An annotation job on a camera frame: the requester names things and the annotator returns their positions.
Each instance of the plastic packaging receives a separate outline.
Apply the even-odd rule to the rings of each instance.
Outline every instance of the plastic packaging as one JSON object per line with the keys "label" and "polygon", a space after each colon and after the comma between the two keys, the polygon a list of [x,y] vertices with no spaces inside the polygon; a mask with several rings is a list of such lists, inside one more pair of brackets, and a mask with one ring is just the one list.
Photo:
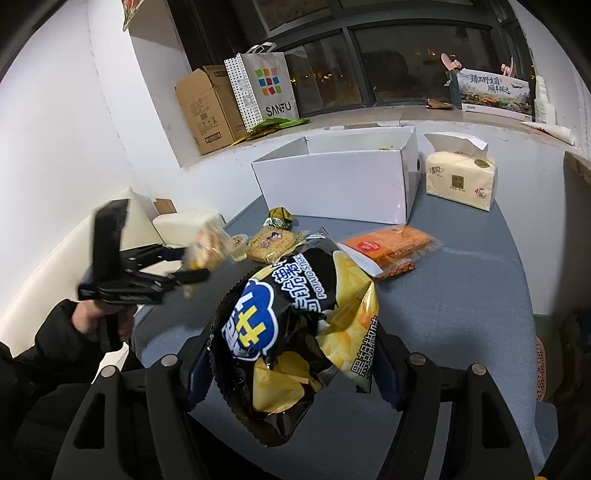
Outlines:
{"label": "plastic packaging", "polygon": [[[187,247],[182,261],[182,269],[214,270],[233,250],[235,243],[224,231],[205,223],[195,234],[195,240]],[[185,285],[185,297],[190,297],[196,285]]]}
{"label": "plastic packaging", "polygon": [[431,235],[407,225],[396,225],[339,244],[375,280],[415,269],[415,262],[441,247]]}
{"label": "plastic packaging", "polygon": [[291,233],[293,217],[283,207],[269,210],[263,227],[248,244],[246,254],[256,262],[274,264],[290,248],[306,236],[306,232]]}
{"label": "plastic packaging", "polygon": [[315,233],[222,300],[210,337],[216,381],[261,443],[281,445],[337,370],[370,391],[377,321],[374,282]]}
{"label": "plastic packaging", "polygon": [[248,245],[248,235],[241,233],[239,235],[234,235],[232,237],[234,242],[233,250],[232,250],[232,258],[237,261],[241,262],[246,258],[246,246]]}

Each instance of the black handheld tool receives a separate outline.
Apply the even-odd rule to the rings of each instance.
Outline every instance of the black handheld tool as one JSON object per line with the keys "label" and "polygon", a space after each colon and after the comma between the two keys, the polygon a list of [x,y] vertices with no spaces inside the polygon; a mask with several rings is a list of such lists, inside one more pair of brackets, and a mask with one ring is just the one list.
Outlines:
{"label": "black handheld tool", "polygon": [[[103,300],[111,304],[160,304],[164,294],[183,284],[207,280],[209,270],[181,271],[167,277],[143,273],[143,268],[162,260],[180,260],[184,248],[154,244],[119,251],[129,200],[113,200],[95,214],[92,265],[78,285],[79,300]],[[114,352],[122,347],[117,315],[99,323],[101,350]]]}

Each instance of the window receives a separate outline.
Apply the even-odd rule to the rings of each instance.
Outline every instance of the window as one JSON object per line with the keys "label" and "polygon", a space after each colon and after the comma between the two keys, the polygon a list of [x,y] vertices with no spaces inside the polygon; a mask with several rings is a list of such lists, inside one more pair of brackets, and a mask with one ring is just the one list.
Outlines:
{"label": "window", "polygon": [[328,7],[326,0],[254,0],[254,2],[269,30]]}
{"label": "window", "polygon": [[361,103],[359,86],[341,36],[285,52],[300,115]]}
{"label": "window", "polygon": [[363,65],[378,102],[434,98],[449,101],[441,54],[465,68],[496,72],[486,31],[451,25],[400,25],[356,33]]}
{"label": "window", "polygon": [[[447,2],[449,4],[473,5],[472,0],[430,0],[434,2]],[[361,7],[363,5],[388,4],[392,0],[340,0],[343,8]]]}
{"label": "window", "polygon": [[171,10],[194,69],[208,64],[205,57],[219,64],[252,45],[276,43],[302,116],[449,101],[441,53],[498,73],[512,57],[535,92],[531,54],[509,0],[167,1],[178,6]]}

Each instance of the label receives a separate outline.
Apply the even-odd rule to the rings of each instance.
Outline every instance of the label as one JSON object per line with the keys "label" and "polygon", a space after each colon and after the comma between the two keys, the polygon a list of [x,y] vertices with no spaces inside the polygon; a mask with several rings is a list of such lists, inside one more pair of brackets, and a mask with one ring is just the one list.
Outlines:
{"label": "label", "polygon": [[291,111],[291,102],[281,102],[267,107],[267,116],[278,116],[281,113]]}
{"label": "label", "polygon": [[279,262],[283,265],[273,271],[273,280],[289,293],[295,308],[320,313],[320,300],[327,298],[322,283],[303,254],[297,254],[290,260],[293,262]]}
{"label": "label", "polygon": [[464,177],[460,177],[459,175],[452,175],[452,188],[463,190]]}
{"label": "label", "polygon": [[279,327],[271,308],[275,294],[266,282],[250,279],[222,335],[232,355],[254,361],[275,345]]}
{"label": "label", "polygon": [[480,167],[480,168],[490,167],[490,165],[487,162],[485,162],[484,160],[480,160],[478,158],[474,161],[474,165],[476,165],[477,167]]}
{"label": "label", "polygon": [[357,248],[364,252],[375,252],[381,248],[381,245],[376,242],[360,242],[357,244]]}
{"label": "label", "polygon": [[357,357],[351,365],[351,371],[367,379],[371,379],[371,365],[374,358],[375,338],[378,333],[378,317],[374,315],[369,330],[363,337]]}

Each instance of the tabletop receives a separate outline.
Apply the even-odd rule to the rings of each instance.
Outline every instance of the tabletop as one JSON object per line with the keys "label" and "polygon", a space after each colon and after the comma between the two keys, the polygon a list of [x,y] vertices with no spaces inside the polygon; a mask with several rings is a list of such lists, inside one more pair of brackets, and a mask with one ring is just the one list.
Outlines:
{"label": "tabletop", "polygon": [[[267,214],[262,197],[231,221],[231,234],[253,235]],[[503,394],[534,465],[543,465],[535,430],[537,361],[535,324],[525,273],[505,219],[496,203],[490,212],[428,196],[419,186],[409,224],[443,243],[422,258],[415,271],[376,284],[379,321],[410,351],[436,364],[465,369],[480,362]],[[377,224],[298,217],[295,231],[324,227],[342,241]],[[200,333],[223,295],[254,266],[226,262],[189,300],[170,294],[137,326],[134,348],[151,365]],[[314,404],[285,445],[260,445],[233,416],[215,382],[195,418],[251,462],[285,480],[375,478],[394,437],[400,415],[374,384],[370,394],[355,393],[343,375],[314,398]],[[427,479],[439,478],[450,405],[441,404],[440,421]]]}

